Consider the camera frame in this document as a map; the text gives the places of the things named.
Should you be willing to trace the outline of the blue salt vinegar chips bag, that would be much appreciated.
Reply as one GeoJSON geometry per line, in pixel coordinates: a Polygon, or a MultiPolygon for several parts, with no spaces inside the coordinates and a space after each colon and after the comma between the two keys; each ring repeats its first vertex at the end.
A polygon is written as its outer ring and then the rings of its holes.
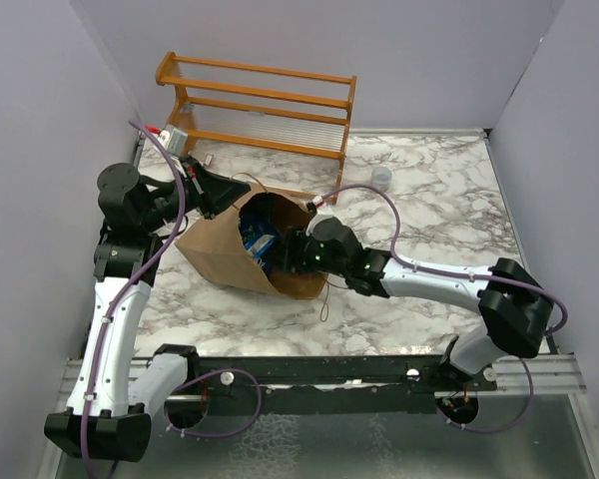
{"type": "Polygon", "coordinates": [[[280,234],[264,215],[257,213],[241,213],[239,230],[247,254],[269,276],[280,234]]]}

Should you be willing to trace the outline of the brown paper bag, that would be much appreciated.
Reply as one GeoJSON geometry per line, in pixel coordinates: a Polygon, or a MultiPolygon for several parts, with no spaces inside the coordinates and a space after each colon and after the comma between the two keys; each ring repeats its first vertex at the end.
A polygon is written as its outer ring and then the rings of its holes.
{"type": "Polygon", "coordinates": [[[214,284],[293,299],[316,299],[329,291],[319,272],[285,272],[283,240],[308,225],[299,201],[252,180],[249,191],[217,217],[196,220],[176,248],[200,276],[214,284]]]}

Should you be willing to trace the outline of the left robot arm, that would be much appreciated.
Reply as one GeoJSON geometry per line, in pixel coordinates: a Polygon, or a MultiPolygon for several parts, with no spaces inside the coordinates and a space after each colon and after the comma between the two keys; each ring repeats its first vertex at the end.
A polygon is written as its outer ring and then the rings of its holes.
{"type": "Polygon", "coordinates": [[[148,368],[130,378],[139,320],[151,295],[161,256],[175,240],[158,231],[181,225],[197,210],[212,219],[250,191],[250,186],[207,171],[185,157],[171,164],[174,178],[160,182],[126,163],[98,177],[104,215],[94,253],[95,302],[84,357],[66,408],[51,413],[44,434],[64,453],[95,460],[137,462],[148,448],[152,419],[172,391],[200,384],[192,346],[163,345],[148,368]]]}

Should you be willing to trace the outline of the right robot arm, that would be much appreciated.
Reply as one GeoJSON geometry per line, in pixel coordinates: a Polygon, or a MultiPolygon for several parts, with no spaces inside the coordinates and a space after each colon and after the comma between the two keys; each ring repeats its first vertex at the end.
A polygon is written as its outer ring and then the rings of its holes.
{"type": "Polygon", "coordinates": [[[451,390],[462,389],[504,356],[536,357],[554,304],[513,259],[477,268],[415,263],[362,246],[335,217],[290,228],[276,248],[274,264],[288,273],[338,276],[365,296],[422,298],[478,313],[480,323],[450,341],[438,366],[440,382],[451,390]]]}

